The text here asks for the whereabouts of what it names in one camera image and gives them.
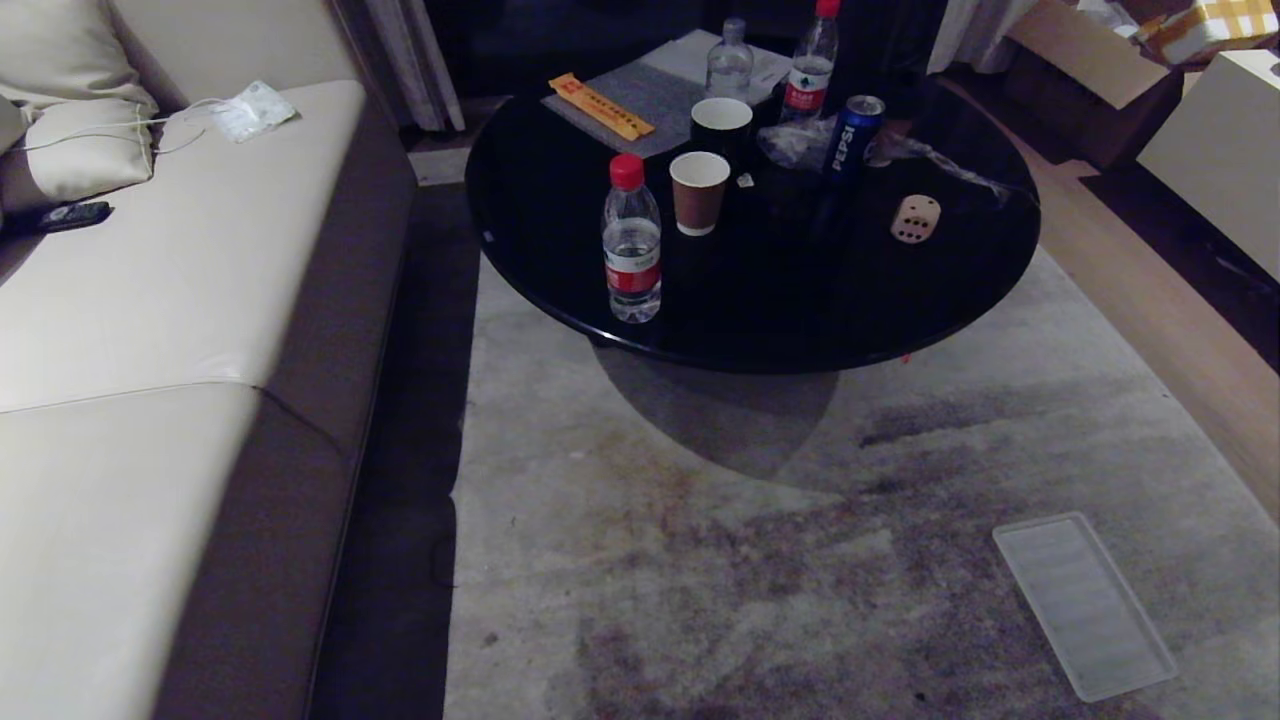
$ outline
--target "paper cup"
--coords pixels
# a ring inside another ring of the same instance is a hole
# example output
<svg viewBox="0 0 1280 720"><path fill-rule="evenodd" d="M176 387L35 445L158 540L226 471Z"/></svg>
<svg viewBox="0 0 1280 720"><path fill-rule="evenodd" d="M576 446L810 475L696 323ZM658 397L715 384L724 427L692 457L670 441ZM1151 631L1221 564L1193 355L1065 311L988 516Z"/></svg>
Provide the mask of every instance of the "paper cup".
<svg viewBox="0 0 1280 720"><path fill-rule="evenodd" d="M741 172L755 119L751 106L731 97L709 97L694 105L690 118L692 149L722 155L735 173Z"/></svg>
<svg viewBox="0 0 1280 720"><path fill-rule="evenodd" d="M728 176L728 160L714 152L685 152L671 161L680 232L699 237L716 229Z"/></svg>

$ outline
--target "wooden dice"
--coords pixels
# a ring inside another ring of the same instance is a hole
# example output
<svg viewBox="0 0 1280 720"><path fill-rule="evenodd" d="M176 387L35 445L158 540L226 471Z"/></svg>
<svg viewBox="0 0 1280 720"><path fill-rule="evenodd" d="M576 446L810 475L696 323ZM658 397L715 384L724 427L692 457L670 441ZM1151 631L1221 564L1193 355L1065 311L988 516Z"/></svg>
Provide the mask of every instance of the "wooden dice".
<svg viewBox="0 0 1280 720"><path fill-rule="evenodd" d="M890 233L908 245L924 242L937 229L940 217L942 217L942 206L938 205L937 200L925 195L908 195L897 206L897 215L893 217Z"/></svg>

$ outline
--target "plastic tray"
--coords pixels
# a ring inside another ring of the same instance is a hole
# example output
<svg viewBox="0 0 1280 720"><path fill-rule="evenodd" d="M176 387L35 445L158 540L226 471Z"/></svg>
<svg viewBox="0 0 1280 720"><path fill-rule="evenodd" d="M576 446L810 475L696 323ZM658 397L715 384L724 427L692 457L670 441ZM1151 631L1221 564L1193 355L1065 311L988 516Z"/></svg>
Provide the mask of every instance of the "plastic tray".
<svg viewBox="0 0 1280 720"><path fill-rule="evenodd" d="M1151 618L1079 512L992 532L1075 694L1097 702L1178 676Z"/></svg>

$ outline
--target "white leather sofa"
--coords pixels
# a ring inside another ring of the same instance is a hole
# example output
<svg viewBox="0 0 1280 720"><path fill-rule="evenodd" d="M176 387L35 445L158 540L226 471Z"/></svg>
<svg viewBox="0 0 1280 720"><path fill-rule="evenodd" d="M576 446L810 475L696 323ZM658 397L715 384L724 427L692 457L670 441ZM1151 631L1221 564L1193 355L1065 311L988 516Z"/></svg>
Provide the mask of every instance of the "white leather sofa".
<svg viewBox="0 0 1280 720"><path fill-rule="evenodd" d="M301 717L412 172L324 0L114 3L161 105L301 119L0 243L0 717Z"/></svg>

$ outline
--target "face mask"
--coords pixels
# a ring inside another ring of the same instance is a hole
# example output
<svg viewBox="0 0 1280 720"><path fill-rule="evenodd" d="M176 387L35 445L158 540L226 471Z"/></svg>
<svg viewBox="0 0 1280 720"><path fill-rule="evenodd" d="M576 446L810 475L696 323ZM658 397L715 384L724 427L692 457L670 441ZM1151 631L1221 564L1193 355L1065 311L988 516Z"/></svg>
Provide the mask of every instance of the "face mask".
<svg viewBox="0 0 1280 720"><path fill-rule="evenodd" d="M244 142L297 114L279 92L262 81L253 81L243 92L218 105L214 124L232 142Z"/></svg>

